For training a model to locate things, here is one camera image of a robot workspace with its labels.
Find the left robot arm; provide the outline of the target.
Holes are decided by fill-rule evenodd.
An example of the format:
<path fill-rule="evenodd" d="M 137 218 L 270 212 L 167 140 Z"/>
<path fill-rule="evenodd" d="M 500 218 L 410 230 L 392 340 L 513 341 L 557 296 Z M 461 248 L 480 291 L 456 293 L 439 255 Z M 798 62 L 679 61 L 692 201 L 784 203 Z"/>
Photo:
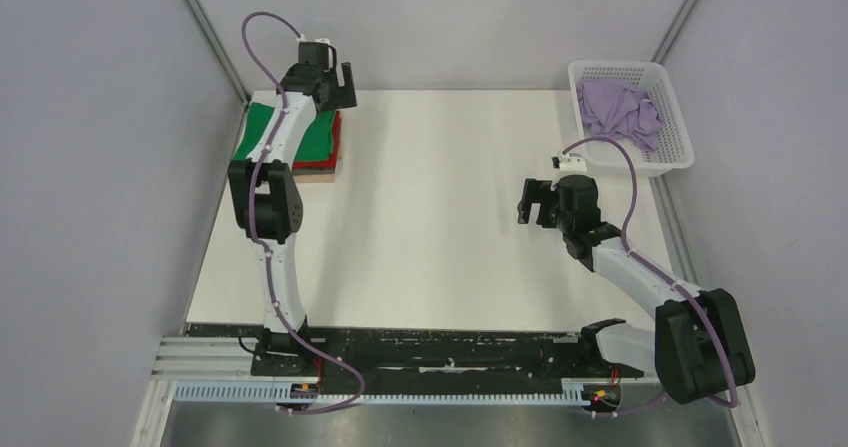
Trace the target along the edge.
<path fill-rule="evenodd" d="M 354 107 L 357 98 L 350 63 L 339 62 L 326 39 L 299 42 L 298 59 L 278 88 L 265 126 L 245 133 L 227 176 L 237 224 L 260 262 L 265 320 L 259 352 L 297 375 L 312 366 L 319 350 L 308 342 L 296 273 L 304 205 L 293 164 L 317 117 Z"/>

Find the green t-shirt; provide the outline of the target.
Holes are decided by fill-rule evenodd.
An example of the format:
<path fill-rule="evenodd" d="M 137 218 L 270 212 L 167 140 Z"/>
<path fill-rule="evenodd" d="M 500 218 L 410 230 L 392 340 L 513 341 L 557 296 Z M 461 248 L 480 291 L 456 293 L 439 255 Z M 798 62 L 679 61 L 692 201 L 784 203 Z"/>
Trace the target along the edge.
<path fill-rule="evenodd" d="M 236 150 L 236 159 L 245 159 L 260 142 L 268 128 L 274 108 L 252 103 L 247 111 L 244 135 Z M 310 124 L 300 143 L 295 162 L 323 162 L 336 152 L 335 124 L 337 112 L 321 112 Z"/>

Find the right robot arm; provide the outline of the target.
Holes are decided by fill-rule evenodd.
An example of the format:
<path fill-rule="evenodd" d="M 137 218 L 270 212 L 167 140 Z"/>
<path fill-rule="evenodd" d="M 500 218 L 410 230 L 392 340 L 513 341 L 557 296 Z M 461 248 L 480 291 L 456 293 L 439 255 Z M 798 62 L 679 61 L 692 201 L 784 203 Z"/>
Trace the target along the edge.
<path fill-rule="evenodd" d="M 517 204 L 517 221 L 560 232 L 568 254 L 606 279 L 652 319 L 649 330 L 619 318 L 590 324 L 580 332 L 580 367 L 602 375 L 614 365 L 654 375 L 679 404 L 727 395 L 757 374 L 735 298 L 726 290 L 704 290 L 658 266 L 638 251 L 619 227 L 603 220 L 596 181 L 567 175 L 553 182 L 528 178 Z"/>

